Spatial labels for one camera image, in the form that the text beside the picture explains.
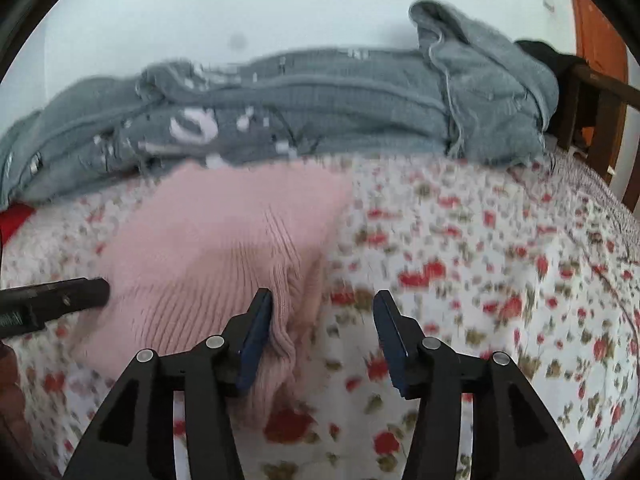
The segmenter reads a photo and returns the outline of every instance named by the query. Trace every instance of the silver screw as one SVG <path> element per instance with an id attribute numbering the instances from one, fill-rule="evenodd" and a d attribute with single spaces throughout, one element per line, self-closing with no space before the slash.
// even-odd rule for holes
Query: silver screw
<path id="1" fill-rule="evenodd" d="M 424 346 L 427 350 L 437 350 L 438 348 L 440 348 L 440 340 L 435 338 L 435 337 L 425 337 L 422 340 L 422 346 Z"/>
<path id="2" fill-rule="evenodd" d="M 136 355 L 136 359 L 141 363 L 147 363 L 147 362 L 151 361 L 151 359 L 153 359 L 153 357 L 154 357 L 154 351 L 153 350 L 149 350 L 148 348 L 144 349 L 144 350 L 141 350 Z"/>
<path id="3" fill-rule="evenodd" d="M 496 352 L 494 354 L 494 361 L 500 366 L 506 366 L 511 361 L 511 358 L 504 352 Z"/>
<path id="4" fill-rule="evenodd" d="M 224 343 L 225 338 L 223 338 L 221 335 L 212 335 L 207 339 L 206 345 L 211 349 L 215 349 L 220 348 Z"/>

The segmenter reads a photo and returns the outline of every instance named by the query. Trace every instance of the orange door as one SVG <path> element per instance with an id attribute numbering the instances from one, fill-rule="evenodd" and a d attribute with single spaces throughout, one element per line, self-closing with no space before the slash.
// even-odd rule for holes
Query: orange door
<path id="1" fill-rule="evenodd" d="M 576 54 L 598 72 L 627 82 L 626 44 L 609 20 L 591 0 L 572 0 L 575 15 Z M 618 132 L 612 153 L 611 166 L 616 167 L 622 132 L 625 127 L 626 107 L 620 107 Z M 593 128 L 582 131 L 587 144 L 591 144 Z"/>

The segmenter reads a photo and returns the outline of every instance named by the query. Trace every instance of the pink knit fabric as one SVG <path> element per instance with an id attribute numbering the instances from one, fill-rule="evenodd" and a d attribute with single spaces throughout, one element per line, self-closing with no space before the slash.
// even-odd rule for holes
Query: pink knit fabric
<path id="1" fill-rule="evenodd" d="M 294 383 L 318 318 L 325 252 L 350 197 L 350 178 L 311 162 L 182 166 L 103 251 L 111 297 L 82 315 L 75 358 L 117 378 L 140 349 L 172 354 L 222 332 L 268 287 L 270 344 L 241 410 L 245 423 L 264 424 L 274 394 Z"/>

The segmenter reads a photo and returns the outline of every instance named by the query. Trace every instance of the bed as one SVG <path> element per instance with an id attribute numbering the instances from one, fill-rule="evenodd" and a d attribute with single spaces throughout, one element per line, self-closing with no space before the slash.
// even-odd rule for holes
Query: bed
<path id="1" fill-rule="evenodd" d="M 372 322 L 372 296 L 388 288 L 405 315 L 457 352 L 509 353 L 585 478 L 607 478 L 640 428 L 640 230 L 603 181 L 562 151 L 509 171 L 428 155 L 320 160 L 351 171 L 353 201 L 330 254 L 298 403 L 262 432 L 234 430 L 245 476 L 399 477 L 417 405 L 393 389 Z M 129 180 L 40 209 L 5 249 L 2 287 L 93 276 L 105 243 L 157 184 Z M 34 460 L 53 477 L 111 386 L 70 359 L 75 322 L 10 342 Z M 462 402 L 465 479 L 472 398 Z M 183 417 L 177 398 L 178 478 L 188 478 Z"/>

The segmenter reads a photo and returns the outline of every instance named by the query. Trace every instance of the gray hoodie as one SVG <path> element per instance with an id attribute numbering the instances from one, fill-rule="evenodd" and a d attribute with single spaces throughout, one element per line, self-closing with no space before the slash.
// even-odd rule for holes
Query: gray hoodie
<path id="1" fill-rule="evenodd" d="M 452 7 L 425 0 L 409 14 L 417 50 L 305 50 L 217 69 L 179 60 L 82 80 L 0 139 L 0 210 L 188 157 L 435 152 L 503 165 L 540 156 L 558 103 L 553 73 Z"/>

